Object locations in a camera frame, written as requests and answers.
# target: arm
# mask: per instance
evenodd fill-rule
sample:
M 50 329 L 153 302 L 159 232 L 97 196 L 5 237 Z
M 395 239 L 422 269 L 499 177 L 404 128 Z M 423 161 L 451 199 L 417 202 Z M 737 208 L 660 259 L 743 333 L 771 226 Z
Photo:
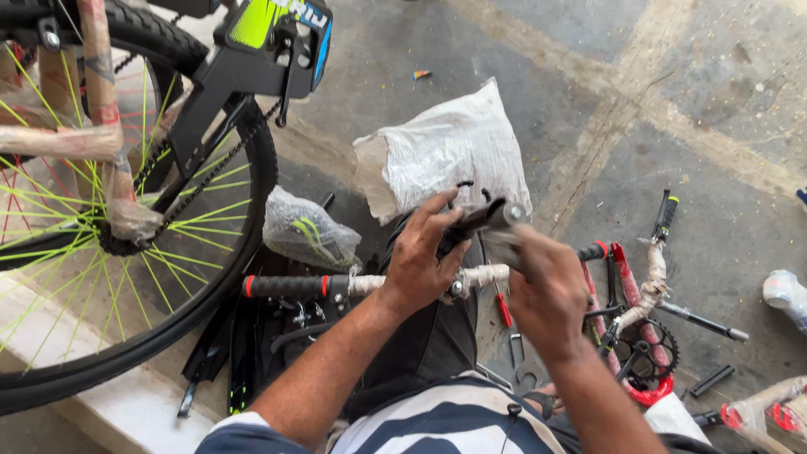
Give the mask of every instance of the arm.
M 442 192 L 398 236 L 384 285 L 311 345 L 250 406 L 276 431 L 315 449 L 337 420 L 370 361 L 396 328 L 450 285 L 470 243 L 436 259 L 443 232 L 462 216 L 438 214 L 457 196 Z
M 520 227 L 510 309 L 552 376 L 585 452 L 667 452 L 583 336 L 588 290 L 574 250 Z

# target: sprocket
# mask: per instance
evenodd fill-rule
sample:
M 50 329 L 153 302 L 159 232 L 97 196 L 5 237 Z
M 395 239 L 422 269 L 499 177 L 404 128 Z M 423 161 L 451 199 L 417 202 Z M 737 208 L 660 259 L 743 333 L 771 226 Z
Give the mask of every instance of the sprocket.
M 617 358 L 622 364 L 633 354 L 633 345 L 638 340 L 646 340 L 642 337 L 641 332 L 646 330 L 645 326 L 651 326 L 652 330 L 656 333 L 659 341 L 650 344 L 650 353 L 637 362 L 628 372 L 628 378 L 632 382 L 639 382 L 648 384 L 653 380 L 659 380 L 665 376 L 669 376 L 678 365 L 678 343 L 672 336 L 670 331 L 662 326 L 661 323 L 653 320 L 652 318 L 645 318 L 635 324 L 626 327 L 619 338 L 619 343 L 627 346 L 626 355 L 617 353 Z M 669 364 L 661 364 L 658 353 L 664 351 L 667 353 L 667 358 L 670 360 Z

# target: handlebar grip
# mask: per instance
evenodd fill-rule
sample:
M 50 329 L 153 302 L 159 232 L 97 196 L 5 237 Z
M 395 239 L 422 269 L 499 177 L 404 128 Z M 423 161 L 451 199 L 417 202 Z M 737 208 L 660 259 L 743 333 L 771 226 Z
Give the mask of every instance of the handlebar grip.
M 581 262 L 588 262 L 594 259 L 604 259 L 608 255 L 608 248 L 603 242 L 594 242 L 591 246 L 577 250 L 577 258 Z
M 661 226 L 665 229 L 669 229 L 670 225 L 672 224 L 672 217 L 675 215 L 675 208 L 678 207 L 678 198 L 677 197 L 670 197 L 667 199 L 667 210 L 664 212 L 664 218 L 662 220 Z
M 244 296 L 319 296 L 327 276 L 247 276 L 241 285 Z

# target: foot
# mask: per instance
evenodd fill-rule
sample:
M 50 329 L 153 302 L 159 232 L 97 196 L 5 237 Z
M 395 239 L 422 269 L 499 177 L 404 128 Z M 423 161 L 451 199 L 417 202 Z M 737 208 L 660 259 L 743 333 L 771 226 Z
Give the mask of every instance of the foot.
M 560 396 L 558 395 L 558 390 L 555 388 L 554 383 L 549 383 L 547 386 L 544 386 L 541 389 L 535 389 L 536 393 L 543 393 L 547 396 L 554 397 L 554 404 L 552 405 L 552 415 L 555 416 L 556 414 L 566 410 L 566 407 L 563 405 L 563 400 L 561 400 Z M 529 403 L 538 413 L 544 413 L 544 407 L 541 405 L 540 402 L 534 401 L 533 399 L 525 399 L 527 403 Z

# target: red screwdriver handle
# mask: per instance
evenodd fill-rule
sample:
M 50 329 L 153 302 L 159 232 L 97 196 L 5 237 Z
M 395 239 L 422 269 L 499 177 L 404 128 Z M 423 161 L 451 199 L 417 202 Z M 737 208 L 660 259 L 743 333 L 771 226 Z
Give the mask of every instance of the red screwdriver handle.
M 510 310 L 507 309 L 507 305 L 504 303 L 504 295 L 501 293 L 496 293 L 496 304 L 499 305 L 499 315 L 502 317 L 502 323 L 509 328 L 512 326 L 512 318 L 510 318 Z

